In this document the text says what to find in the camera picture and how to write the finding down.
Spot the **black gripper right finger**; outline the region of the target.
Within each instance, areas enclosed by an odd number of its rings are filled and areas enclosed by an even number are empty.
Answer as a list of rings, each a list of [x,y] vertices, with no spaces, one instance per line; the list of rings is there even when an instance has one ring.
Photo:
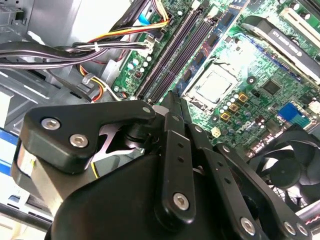
[[[187,101],[181,113],[192,147],[218,197],[224,240],[310,240],[306,224],[229,146],[213,147],[205,131],[192,123]]]

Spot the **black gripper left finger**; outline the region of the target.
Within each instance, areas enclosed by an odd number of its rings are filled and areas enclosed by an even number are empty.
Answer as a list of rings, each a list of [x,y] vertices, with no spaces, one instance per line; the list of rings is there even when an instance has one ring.
[[[63,201],[89,183],[83,175],[94,160],[128,149],[144,154],[133,164],[158,167],[153,207],[171,224],[189,224],[196,215],[187,102],[168,92],[160,105],[142,100],[45,106],[26,113],[14,156],[16,169],[34,160],[48,166],[49,179],[33,172],[22,188],[56,214]]]

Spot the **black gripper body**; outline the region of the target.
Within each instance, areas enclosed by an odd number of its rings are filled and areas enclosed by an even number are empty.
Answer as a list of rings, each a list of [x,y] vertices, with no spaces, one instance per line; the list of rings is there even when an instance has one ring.
[[[213,182],[190,156],[141,156],[68,196],[49,240],[238,240]]]

